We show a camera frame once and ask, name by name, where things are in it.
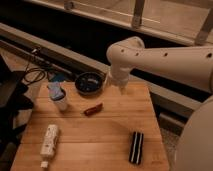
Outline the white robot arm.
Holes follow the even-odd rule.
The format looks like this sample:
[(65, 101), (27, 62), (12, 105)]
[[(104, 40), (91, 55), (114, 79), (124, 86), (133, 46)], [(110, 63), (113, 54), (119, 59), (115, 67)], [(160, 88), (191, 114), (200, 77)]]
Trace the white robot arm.
[(139, 69), (208, 92), (185, 125), (171, 171), (213, 171), (213, 46), (146, 48), (134, 36), (111, 44), (107, 81), (125, 87)]

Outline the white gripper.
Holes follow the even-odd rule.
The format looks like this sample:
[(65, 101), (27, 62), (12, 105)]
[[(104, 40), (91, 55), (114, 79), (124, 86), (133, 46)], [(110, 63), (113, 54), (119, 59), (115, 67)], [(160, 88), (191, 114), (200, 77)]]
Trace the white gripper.
[(104, 88), (108, 88), (114, 85), (119, 89), (120, 93), (123, 94), (125, 92), (128, 81), (129, 74), (127, 72), (117, 73), (116, 75), (108, 72), (104, 82)]

